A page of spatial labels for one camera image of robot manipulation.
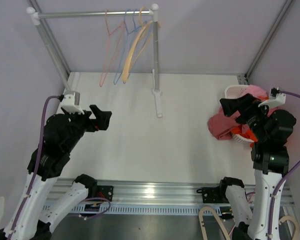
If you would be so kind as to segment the salmon pink t shirt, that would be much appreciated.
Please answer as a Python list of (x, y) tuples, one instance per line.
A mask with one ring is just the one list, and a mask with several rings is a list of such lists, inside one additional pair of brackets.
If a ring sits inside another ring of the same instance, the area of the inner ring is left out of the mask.
[(210, 117), (207, 122), (209, 132), (219, 141), (232, 140), (231, 130), (241, 125), (247, 125), (236, 123), (235, 118), (238, 116), (239, 113), (236, 112), (234, 115), (226, 117), (220, 107), (218, 112)]

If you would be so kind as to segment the light pink t shirt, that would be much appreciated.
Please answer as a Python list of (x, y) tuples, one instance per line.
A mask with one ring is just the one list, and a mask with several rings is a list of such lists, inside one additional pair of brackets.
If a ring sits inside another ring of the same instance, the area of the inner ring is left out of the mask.
[(253, 95), (255, 98), (261, 101), (265, 101), (269, 99), (267, 92), (257, 85), (249, 85), (246, 88), (246, 92), (248, 94)]

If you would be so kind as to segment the pink plastic hanger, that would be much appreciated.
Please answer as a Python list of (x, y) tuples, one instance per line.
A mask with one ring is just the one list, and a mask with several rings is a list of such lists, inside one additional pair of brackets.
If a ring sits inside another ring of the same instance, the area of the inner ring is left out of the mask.
[(109, 13), (110, 12), (106, 10), (104, 17), (107, 31), (107, 41), (105, 46), (105, 57), (102, 66), (101, 77), (99, 80), (100, 87), (103, 87), (106, 82), (107, 75), (111, 70), (112, 65), (114, 64), (117, 51), (121, 47), (122, 37), (125, 32), (125, 24), (123, 20), (115, 28), (110, 28), (108, 21), (108, 16), (110, 16)]

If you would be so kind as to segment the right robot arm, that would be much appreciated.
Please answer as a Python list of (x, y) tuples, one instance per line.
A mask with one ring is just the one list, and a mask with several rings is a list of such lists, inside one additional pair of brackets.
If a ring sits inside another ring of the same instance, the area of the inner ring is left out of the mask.
[(233, 209), (237, 226), (232, 237), (235, 240), (278, 240), (281, 196), (290, 162), (286, 143), (297, 120), (284, 109), (270, 113), (266, 101), (249, 93), (235, 99), (222, 98), (220, 104), (226, 117), (239, 113), (236, 122), (248, 125), (257, 139), (251, 150), (255, 177), (253, 209), (233, 199), (236, 191), (231, 185), (217, 190), (218, 198), (229, 202)]

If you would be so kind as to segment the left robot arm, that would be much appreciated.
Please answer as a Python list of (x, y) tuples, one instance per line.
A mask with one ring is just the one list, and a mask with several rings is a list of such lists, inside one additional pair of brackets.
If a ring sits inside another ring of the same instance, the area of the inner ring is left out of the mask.
[(85, 133), (105, 131), (109, 127), (111, 111), (102, 111), (96, 105), (89, 108), (83, 113), (63, 109), (62, 113), (54, 114), (44, 122), (38, 148), (27, 167), (23, 196), (8, 225), (0, 229), (0, 240), (49, 240), (77, 204), (86, 200), (106, 200), (99, 196), (98, 181), (81, 174), (51, 208), (43, 210), (79, 140)]

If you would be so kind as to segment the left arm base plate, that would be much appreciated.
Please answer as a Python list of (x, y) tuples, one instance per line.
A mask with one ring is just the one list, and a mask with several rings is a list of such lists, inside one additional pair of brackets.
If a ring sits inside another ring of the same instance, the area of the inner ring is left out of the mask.
[(114, 186), (112, 185), (98, 185), (92, 188), (92, 192), (89, 193), (89, 198), (104, 198), (110, 202), (113, 200)]

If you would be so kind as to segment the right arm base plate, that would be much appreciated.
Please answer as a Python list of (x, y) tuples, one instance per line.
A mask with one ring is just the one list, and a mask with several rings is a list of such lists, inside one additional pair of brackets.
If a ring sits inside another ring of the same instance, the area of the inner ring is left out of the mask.
[(202, 196), (204, 204), (229, 204), (225, 187), (202, 187), (196, 190)]

